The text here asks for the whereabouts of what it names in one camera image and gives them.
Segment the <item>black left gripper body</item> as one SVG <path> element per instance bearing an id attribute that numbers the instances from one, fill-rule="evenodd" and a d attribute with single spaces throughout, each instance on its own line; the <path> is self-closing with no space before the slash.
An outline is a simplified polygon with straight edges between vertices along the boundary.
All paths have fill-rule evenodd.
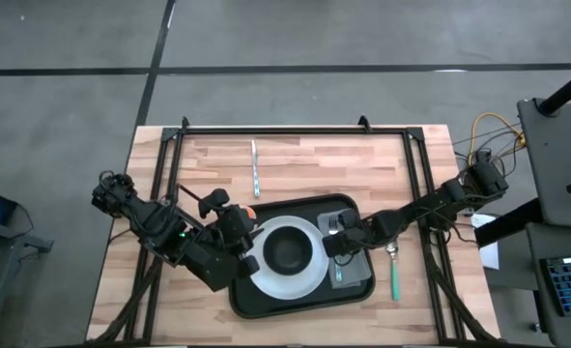
<path id="1" fill-rule="evenodd" d="M 251 219 L 245 206 L 229 204 L 230 197 L 223 188 L 216 188 L 198 202 L 199 214 L 205 218 L 208 213 L 216 213 L 216 221 L 207 226 L 214 247 L 232 258 L 237 269 L 237 277 L 250 277 L 259 271 L 254 256 L 246 254 L 253 248 L 255 219 Z"/>

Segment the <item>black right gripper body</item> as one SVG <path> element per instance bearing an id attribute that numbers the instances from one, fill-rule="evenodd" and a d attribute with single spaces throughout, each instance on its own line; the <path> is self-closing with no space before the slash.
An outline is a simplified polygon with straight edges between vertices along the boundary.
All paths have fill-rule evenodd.
<path id="1" fill-rule="evenodd" d="M 358 252 L 364 237 L 365 232 L 357 211 L 346 209 L 328 214 L 328 234 L 322 240 L 328 257 Z"/>

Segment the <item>teal-handled fork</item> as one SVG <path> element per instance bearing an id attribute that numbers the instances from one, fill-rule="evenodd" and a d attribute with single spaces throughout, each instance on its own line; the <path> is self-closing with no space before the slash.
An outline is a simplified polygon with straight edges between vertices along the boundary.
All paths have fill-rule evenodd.
<path id="1" fill-rule="evenodd" d="M 328 233 L 329 233 L 330 235 L 335 235 L 335 234 L 337 234 L 338 232 L 339 232 L 339 229 L 338 229 L 338 219 L 337 219 L 337 216 L 331 216 L 331 217 L 328 219 Z M 342 277 L 342 270 L 341 270 L 341 267 L 340 267 L 339 262 L 338 262 L 338 257 L 337 257 L 337 256 L 334 256 L 334 257 L 332 258 L 332 261 L 333 261 L 333 264 L 334 264 L 334 271 L 335 271 L 334 279 L 335 279 L 337 282 L 341 282 L 342 279 L 343 279 L 343 277 Z"/>

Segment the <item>teal-handled knife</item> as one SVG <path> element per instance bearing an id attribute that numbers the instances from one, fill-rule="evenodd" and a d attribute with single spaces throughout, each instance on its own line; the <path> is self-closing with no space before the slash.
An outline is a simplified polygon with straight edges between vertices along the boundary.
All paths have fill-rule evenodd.
<path id="1" fill-rule="evenodd" d="M 261 195 L 259 175 L 258 175 L 258 153 L 255 140 L 251 140 L 251 165 L 252 165 L 252 175 L 253 175 L 253 190 L 254 196 L 259 198 Z"/>

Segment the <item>black bowl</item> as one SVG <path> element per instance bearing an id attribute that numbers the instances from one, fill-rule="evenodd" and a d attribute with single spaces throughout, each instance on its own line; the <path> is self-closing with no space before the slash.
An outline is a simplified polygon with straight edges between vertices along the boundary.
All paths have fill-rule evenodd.
<path id="1" fill-rule="evenodd" d="M 301 273 L 310 263 L 312 255 L 310 238 L 296 227 L 279 227 L 264 241 L 264 260 L 270 269 L 283 276 Z"/>

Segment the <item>green-handled spoon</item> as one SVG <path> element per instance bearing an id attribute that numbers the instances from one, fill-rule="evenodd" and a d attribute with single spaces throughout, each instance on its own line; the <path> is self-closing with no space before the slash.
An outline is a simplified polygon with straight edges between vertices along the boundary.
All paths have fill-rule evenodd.
<path id="1" fill-rule="evenodd" d="M 397 241 L 393 241 L 387 244 L 385 250 L 388 256 L 390 257 L 390 284 L 391 284 L 392 299 L 395 302 L 399 302 L 401 299 L 401 295 L 400 295 L 398 261 L 397 261 L 397 256 L 398 256 Z"/>

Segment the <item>white round plate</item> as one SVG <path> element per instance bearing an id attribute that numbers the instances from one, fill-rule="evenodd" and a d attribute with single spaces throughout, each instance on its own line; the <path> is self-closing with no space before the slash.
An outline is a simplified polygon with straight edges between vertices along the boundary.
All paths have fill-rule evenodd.
<path id="1" fill-rule="evenodd" d="M 263 246 L 268 235 L 279 227 L 296 227 L 309 238 L 313 255 L 308 266 L 296 275 L 280 275 L 270 269 L 264 260 Z M 279 300 L 296 300 L 313 292 L 328 271 L 328 257 L 322 245 L 322 233 L 306 219 L 293 216 L 273 217 L 261 225 L 263 231 L 253 239 L 253 248 L 247 253 L 254 256 L 259 271 L 251 276 L 254 285 L 266 295 Z"/>

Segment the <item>black plastic tray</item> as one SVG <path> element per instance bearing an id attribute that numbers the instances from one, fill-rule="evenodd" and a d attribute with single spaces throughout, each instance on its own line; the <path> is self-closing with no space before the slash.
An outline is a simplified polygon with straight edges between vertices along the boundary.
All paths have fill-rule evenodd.
<path id="1" fill-rule="evenodd" d="M 256 222 L 261 229 L 259 233 L 263 231 L 261 225 L 271 218 L 281 216 L 303 218 L 318 228 L 317 217 L 319 214 L 343 209 L 353 209 L 358 212 L 355 201 L 351 197 L 340 193 L 254 205 L 252 209 L 256 213 Z M 254 285 L 250 276 L 247 278 L 238 278 L 229 286 L 230 305 L 242 318 L 258 319 L 363 301 L 374 291 L 375 276 L 369 253 L 365 250 L 361 251 L 366 255 L 371 269 L 371 276 L 367 280 L 364 280 L 359 286 L 333 289 L 329 272 L 327 271 L 323 281 L 310 294 L 296 300 L 279 300 L 263 293 Z"/>

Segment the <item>white paper sheet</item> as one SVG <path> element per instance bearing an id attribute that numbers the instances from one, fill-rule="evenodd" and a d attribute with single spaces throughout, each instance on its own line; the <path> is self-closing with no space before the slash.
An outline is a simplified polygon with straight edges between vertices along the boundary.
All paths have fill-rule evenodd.
<path id="1" fill-rule="evenodd" d="M 473 227 L 481 227 L 482 225 L 492 222 L 496 219 L 494 216 L 473 214 L 471 216 L 471 225 Z M 482 266 L 487 269 L 498 270 L 500 268 L 498 243 L 494 242 L 479 249 Z"/>

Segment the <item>black support beam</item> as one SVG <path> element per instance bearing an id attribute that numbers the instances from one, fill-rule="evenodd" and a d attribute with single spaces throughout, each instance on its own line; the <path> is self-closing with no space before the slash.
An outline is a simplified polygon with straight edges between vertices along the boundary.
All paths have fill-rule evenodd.
<path id="1" fill-rule="evenodd" d="M 497 217 L 474 229 L 474 236 L 479 247 L 485 247 L 503 238 L 521 232 L 530 223 L 544 221 L 540 201 L 534 198 L 511 212 Z"/>

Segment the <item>grey keyboard table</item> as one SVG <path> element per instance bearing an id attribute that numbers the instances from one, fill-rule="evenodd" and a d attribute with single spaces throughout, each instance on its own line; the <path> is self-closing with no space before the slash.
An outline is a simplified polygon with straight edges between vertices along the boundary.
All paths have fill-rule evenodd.
<path id="1" fill-rule="evenodd" d="M 540 267 L 542 259 L 571 257 L 571 228 L 529 223 L 526 233 L 537 284 L 534 298 L 542 331 L 557 348 L 571 348 L 571 316 L 558 314 Z"/>

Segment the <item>black desk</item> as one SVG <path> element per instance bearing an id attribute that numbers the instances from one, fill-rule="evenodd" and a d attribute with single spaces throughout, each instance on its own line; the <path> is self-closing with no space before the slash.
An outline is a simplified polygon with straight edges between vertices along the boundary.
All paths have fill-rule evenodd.
<path id="1" fill-rule="evenodd" d="M 532 174 L 544 219 L 571 226 L 571 103 L 554 117 L 538 112 L 537 101 L 519 101 Z"/>

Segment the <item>black pole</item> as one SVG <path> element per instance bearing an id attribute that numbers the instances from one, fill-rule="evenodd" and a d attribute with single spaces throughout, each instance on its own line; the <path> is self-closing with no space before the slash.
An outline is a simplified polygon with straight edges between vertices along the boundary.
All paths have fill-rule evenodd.
<path id="1" fill-rule="evenodd" d="M 571 101 L 571 80 L 537 104 L 538 111 L 546 117 L 554 117 L 555 113 Z"/>

